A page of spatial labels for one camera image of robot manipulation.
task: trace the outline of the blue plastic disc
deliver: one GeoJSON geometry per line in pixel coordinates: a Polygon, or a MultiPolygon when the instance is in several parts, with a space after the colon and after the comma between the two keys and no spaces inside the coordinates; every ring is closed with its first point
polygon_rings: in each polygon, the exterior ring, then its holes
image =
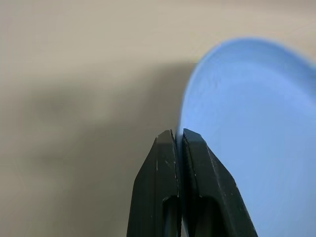
{"type": "Polygon", "coordinates": [[[235,39],[197,65],[177,133],[200,133],[260,237],[316,236],[316,70],[280,44],[235,39]]]}

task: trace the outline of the blue plate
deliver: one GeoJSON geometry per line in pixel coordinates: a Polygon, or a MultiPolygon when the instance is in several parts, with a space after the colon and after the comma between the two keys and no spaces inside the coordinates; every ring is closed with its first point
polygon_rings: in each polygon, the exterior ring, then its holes
{"type": "Polygon", "coordinates": [[[263,39],[221,44],[191,76],[177,141],[183,128],[200,133],[233,175],[259,237],[316,236],[311,62],[263,39]]]}

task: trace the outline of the black plastic tool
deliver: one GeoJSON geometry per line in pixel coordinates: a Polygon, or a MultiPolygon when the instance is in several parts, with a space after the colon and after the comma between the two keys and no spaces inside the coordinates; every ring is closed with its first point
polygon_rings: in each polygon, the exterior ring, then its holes
{"type": "Polygon", "coordinates": [[[155,139],[134,182],[127,237],[179,237],[181,217],[189,237],[257,237],[233,177],[201,135],[184,129],[181,149],[179,160],[171,130],[155,139]]]}

